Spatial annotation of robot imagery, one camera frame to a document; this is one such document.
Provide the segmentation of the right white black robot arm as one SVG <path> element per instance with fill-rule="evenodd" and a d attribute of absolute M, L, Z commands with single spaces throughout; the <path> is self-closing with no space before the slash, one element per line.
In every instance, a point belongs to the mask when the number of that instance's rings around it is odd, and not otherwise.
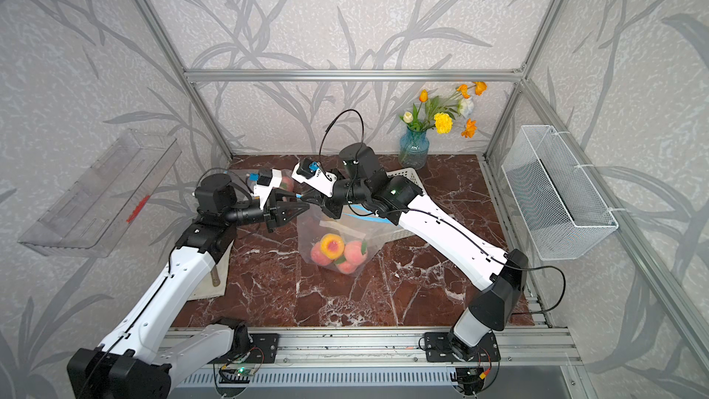
<path fill-rule="evenodd" d="M 448 333 L 452 353 L 461 361 L 477 355 L 485 339 L 504 330 L 526 284 L 528 259 L 518 249 L 505 251 L 451 218 L 421 186 L 404 175 L 388 175 L 373 149 L 363 142 L 341 150 L 340 173 L 326 171 L 309 158 L 293 178 L 309 187 L 304 201 L 319 205 L 333 219 L 350 204 L 423 238 L 452 262 L 479 294 Z"/>

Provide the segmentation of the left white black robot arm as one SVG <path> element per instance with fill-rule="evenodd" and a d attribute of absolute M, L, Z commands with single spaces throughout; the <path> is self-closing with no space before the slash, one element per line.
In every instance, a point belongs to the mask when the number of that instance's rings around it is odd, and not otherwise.
<path fill-rule="evenodd" d="M 254 196 L 227 174 L 209 175 L 194 195 L 197 217 L 175 243 L 160 276 L 116 328 L 94 349 L 68 362 L 77 398 L 166 398 L 191 374 L 215 359 L 247 358 L 253 343 L 243 321 L 221 319 L 173 350 L 159 347 L 188 298 L 216 268 L 243 225 L 269 231 L 287 225 L 308 204 L 279 186 Z"/>

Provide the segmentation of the yellow peach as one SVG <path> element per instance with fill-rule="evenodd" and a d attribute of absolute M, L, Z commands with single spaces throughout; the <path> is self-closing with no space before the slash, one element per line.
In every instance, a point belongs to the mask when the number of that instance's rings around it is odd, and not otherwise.
<path fill-rule="evenodd" d="M 345 241 L 336 234 L 326 234 L 321 238 L 321 253 L 329 260 L 338 260 L 345 252 Z"/>

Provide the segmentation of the white plastic fruit basket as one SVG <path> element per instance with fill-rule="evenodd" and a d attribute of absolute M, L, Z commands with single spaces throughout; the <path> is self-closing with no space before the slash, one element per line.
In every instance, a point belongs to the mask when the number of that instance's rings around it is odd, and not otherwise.
<path fill-rule="evenodd" d="M 412 233 L 401 225 L 401 216 L 406 213 L 410 202 L 416 196 L 426 196 L 426 190 L 414 168 L 406 167 L 387 173 L 387 182 L 382 197 L 386 210 L 383 219 L 397 227 L 396 233 L 391 233 L 391 240 L 407 238 Z"/>

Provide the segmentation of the pink peach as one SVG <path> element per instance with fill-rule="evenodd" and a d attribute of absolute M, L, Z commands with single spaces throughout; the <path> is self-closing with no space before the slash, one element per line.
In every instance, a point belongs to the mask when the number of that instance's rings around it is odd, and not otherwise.
<path fill-rule="evenodd" d="M 367 242 L 351 241 L 345 245 L 343 251 L 345 260 L 354 266 L 359 266 L 367 260 Z"/>
<path fill-rule="evenodd" d="M 310 251 L 312 262 L 319 266 L 328 266 L 332 263 L 332 259 L 328 258 L 321 250 L 321 242 L 317 242 Z"/>
<path fill-rule="evenodd" d="M 347 260 L 343 260 L 342 262 L 336 264 L 336 268 L 340 273 L 352 274 L 357 270 L 358 266 L 356 264 L 353 264 L 352 262 L 347 262 Z"/>

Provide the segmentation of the pink peach top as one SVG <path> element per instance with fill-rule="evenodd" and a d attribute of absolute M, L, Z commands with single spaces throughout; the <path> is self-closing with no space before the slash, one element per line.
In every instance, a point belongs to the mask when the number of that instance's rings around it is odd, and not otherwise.
<path fill-rule="evenodd" d="M 358 266 L 356 264 L 353 264 L 352 262 L 347 262 L 347 260 L 343 260 L 342 262 L 336 264 L 336 268 L 340 273 L 352 274 L 357 270 Z"/>

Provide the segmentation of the clear zip-top bag blue zipper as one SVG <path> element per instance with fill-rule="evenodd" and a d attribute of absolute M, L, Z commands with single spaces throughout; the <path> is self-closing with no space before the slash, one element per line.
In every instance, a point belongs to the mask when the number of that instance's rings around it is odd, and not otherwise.
<path fill-rule="evenodd" d="M 247 186 L 254 196 L 265 201 L 274 188 L 293 192 L 295 181 L 291 172 L 281 169 L 260 168 L 247 173 Z"/>

